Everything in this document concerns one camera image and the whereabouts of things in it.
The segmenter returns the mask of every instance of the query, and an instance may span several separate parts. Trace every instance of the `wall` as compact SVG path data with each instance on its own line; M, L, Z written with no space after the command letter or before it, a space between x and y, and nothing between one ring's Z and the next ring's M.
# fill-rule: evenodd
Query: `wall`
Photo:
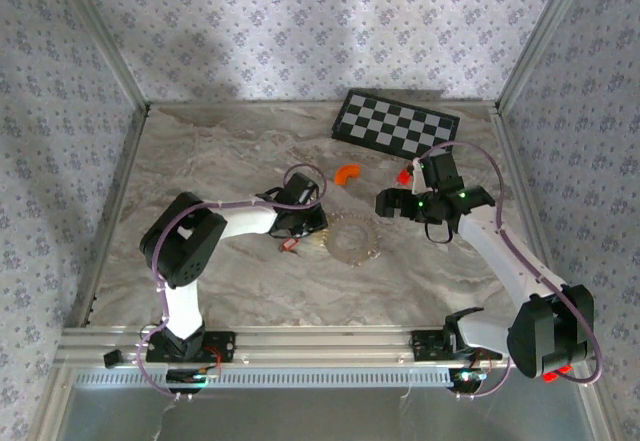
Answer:
M0 0L0 439L23 439L133 108L66 0Z
M640 439L640 0L575 0L508 118L560 274L594 294L606 380Z
M546 0L95 0L149 100L497 99Z

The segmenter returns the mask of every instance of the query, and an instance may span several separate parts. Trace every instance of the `orange toy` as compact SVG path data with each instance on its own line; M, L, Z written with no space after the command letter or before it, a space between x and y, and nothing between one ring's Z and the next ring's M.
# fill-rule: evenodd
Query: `orange toy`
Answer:
M345 186L347 184L347 179L357 178L358 176L360 176L360 165L345 164L344 166L338 168L333 181L339 186Z

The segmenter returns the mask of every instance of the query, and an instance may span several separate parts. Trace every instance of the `marble surface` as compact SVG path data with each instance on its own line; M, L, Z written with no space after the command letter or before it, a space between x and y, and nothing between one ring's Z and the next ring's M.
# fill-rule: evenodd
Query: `marble surface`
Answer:
M339 107L318 102L152 109L91 324L144 325L159 318L138 243L178 193L190 190L216 201L246 199L280 185L287 167L298 162L314 163L330 178L343 164L361 165L360 177L347 186L330 182L323 206L328 213L349 210L371 217L380 231L380 256L351 268L333 258L317 236L301 241L296 254L279 252L281 241L267 235L227 239L199 283L209 326L429 326L470 306L513 314L500 283L464 241L432 244L421 225L375 216L376 194L395 186L406 161L330 139ZM504 166L482 109L438 109L461 117L458 140L480 145ZM497 178L485 160L470 149L457 148L455 155L467 185L481 184L497 195ZM522 232L510 189L505 219Z

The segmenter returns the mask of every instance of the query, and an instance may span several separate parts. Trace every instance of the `floor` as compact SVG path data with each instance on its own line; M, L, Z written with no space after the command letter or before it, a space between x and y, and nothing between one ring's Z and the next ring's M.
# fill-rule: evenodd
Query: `floor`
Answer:
M303 240L296 254L279 252L279 241L265 235L228 239L200 278L200 306L209 326L440 325L451 312L482 305L512 314L506 292L465 242L431 244L422 226L375 217L376 194L395 185L406 161L330 139L339 107L310 102L152 108L90 323L157 321L159 304L138 243L178 193L246 199L280 185L286 168L298 162L314 163L329 177L343 164L361 165L360 177L347 186L329 183L323 207L370 218L379 231L380 256L349 267L326 251L320 236ZM461 118L458 140L478 144L504 166L483 109L444 111ZM467 183L497 193L497 178L483 159L469 149L455 154ZM521 233L510 190L505 212Z

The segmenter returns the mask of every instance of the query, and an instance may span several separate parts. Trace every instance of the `black and white checkerboard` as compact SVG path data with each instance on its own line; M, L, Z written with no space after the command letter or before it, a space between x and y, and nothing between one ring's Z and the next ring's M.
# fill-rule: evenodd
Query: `black and white checkerboard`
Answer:
M405 159L455 139L460 118L349 91L332 138Z

